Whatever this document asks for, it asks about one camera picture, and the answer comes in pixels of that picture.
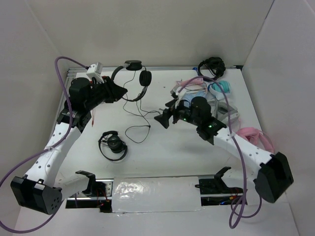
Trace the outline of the grey white headphones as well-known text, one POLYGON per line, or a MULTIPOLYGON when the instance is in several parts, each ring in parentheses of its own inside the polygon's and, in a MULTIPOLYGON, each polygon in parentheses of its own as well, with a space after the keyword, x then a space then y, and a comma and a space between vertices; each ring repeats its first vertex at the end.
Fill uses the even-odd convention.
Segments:
POLYGON ((211 106, 212 116, 225 125, 228 125, 229 120, 230 123, 233 123, 239 118, 238 109, 231 101, 227 103, 225 99, 217 100, 213 98, 208 101, 208 104, 211 106))

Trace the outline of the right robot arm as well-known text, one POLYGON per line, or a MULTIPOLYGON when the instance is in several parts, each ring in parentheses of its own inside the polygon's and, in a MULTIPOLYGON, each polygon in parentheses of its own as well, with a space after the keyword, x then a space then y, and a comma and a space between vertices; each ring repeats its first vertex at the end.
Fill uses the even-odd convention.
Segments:
POLYGON ((169 127, 170 119, 173 124, 182 120, 195 125, 203 140, 226 150, 251 168, 256 174, 253 180, 256 192, 269 203, 275 203, 294 182, 284 154, 260 149, 230 131, 227 125, 212 116, 211 106, 204 97, 193 98, 188 106, 179 99, 173 99, 154 119, 164 128, 169 127))

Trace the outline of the teal white headphones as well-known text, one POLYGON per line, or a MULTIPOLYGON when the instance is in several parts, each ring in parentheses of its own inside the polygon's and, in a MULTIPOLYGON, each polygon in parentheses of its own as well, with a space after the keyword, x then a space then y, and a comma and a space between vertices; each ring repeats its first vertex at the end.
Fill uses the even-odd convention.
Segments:
POLYGON ((225 97, 231 96, 231 85, 228 81, 218 81, 208 85, 208 91, 217 100, 222 100, 225 97))

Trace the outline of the glossy white tape sheet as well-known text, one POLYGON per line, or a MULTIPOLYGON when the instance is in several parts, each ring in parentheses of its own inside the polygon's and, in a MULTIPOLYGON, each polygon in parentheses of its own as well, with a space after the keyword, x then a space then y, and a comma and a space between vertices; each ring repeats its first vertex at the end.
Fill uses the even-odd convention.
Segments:
POLYGON ((114 213, 188 212, 202 209, 198 177, 116 178, 114 213))

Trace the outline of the pink blue cat-ear headphones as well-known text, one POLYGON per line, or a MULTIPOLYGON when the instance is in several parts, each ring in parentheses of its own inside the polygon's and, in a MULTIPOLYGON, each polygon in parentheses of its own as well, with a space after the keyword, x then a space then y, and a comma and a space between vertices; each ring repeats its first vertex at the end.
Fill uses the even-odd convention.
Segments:
MULTIPOLYGON (((184 86, 189 80, 186 81, 177 81, 176 85, 184 86)), ((185 101, 191 102, 195 97, 204 97, 207 96, 207 86, 208 84, 203 80, 203 78, 197 78, 189 82, 184 90, 186 91, 184 97, 182 98, 185 101)))

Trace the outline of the small black folded headphones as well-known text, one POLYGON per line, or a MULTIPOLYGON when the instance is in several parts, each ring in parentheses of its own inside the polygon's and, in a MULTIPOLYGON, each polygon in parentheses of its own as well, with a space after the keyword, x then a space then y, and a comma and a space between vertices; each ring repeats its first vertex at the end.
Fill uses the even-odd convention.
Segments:
POLYGON ((111 162, 122 161, 126 157, 127 152, 128 152, 128 146, 118 136, 117 131, 104 132, 98 140, 98 148, 99 148, 100 153, 103 155, 103 157, 111 162), (101 145, 106 145, 115 154, 119 154, 121 152, 123 152, 123 154, 118 159, 111 159, 103 153, 101 145))

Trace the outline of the black wired headphones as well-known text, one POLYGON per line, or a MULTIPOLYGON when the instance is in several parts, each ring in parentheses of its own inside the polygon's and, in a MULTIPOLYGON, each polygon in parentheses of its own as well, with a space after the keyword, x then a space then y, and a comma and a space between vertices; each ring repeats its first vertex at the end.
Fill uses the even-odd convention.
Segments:
POLYGON ((112 73, 111 75, 111 79, 112 80, 115 80, 117 74, 123 70, 123 69, 126 69, 128 71, 133 71, 134 72, 134 75, 132 77, 131 80, 128 80, 127 82, 124 83, 123 87, 125 87, 125 85, 129 82, 132 82, 135 78, 135 75, 136 75, 136 71, 139 71, 140 74, 139 74, 139 84, 141 85, 142 87, 142 90, 141 92, 134 98, 134 99, 129 99, 128 98, 128 95, 126 94, 125 97, 123 97, 123 100, 125 101, 124 105, 123 105, 123 110, 125 112, 127 112, 128 114, 130 115, 134 115, 134 116, 137 116, 137 117, 141 117, 145 122, 146 124, 144 125, 133 125, 133 126, 130 126, 128 127, 126 130, 125 130, 125 136, 131 140, 132 142, 136 143, 136 144, 141 144, 143 143, 149 133, 150 133, 150 130, 151 130, 151 125, 149 123, 149 121, 146 119, 146 116, 148 114, 158 114, 160 115, 161 112, 160 111, 157 111, 157 110, 152 110, 152 111, 146 111, 146 110, 143 110, 142 109, 142 99, 144 98, 144 96, 146 95, 147 93, 147 90, 148 90, 148 87, 149 85, 151 84, 152 82, 152 73, 151 71, 147 70, 146 66, 144 66, 142 64, 142 61, 140 60, 126 60, 124 62, 123 65, 120 65, 118 66, 112 73), (125 106, 127 105, 127 103, 135 103, 136 104, 136 108, 137 108, 137 111, 138 113, 133 113, 131 111, 128 111, 125 109, 125 106), (132 139, 128 134, 127 132, 130 130, 130 129, 134 129, 134 128, 147 128, 147 134, 146 136, 144 137, 143 140, 141 141, 136 141, 134 139, 132 139))

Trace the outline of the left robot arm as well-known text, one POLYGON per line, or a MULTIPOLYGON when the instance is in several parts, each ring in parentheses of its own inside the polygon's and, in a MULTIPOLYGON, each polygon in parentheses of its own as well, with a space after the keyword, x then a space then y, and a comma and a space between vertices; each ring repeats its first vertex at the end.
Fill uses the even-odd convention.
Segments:
POLYGON ((101 103, 119 101, 127 89, 103 77, 104 83, 76 78, 68 89, 69 98, 57 118, 53 135, 33 166, 23 177, 14 177, 10 187, 22 207, 48 215, 57 212, 62 201, 75 193, 92 196, 97 191, 96 177, 76 171, 68 179, 56 180, 59 169, 72 145, 81 136, 92 118, 91 111, 101 103))

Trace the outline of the black headphones at back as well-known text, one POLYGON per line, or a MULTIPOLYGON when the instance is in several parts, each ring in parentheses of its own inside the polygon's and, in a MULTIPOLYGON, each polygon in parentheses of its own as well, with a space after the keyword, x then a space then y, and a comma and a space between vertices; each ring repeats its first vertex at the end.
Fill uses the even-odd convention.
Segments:
POLYGON ((216 81, 218 78, 224 75, 226 70, 225 63, 220 57, 210 57, 206 60, 203 60, 197 67, 197 75, 203 76, 201 73, 201 67, 205 66, 206 69, 214 76, 212 79, 216 81))

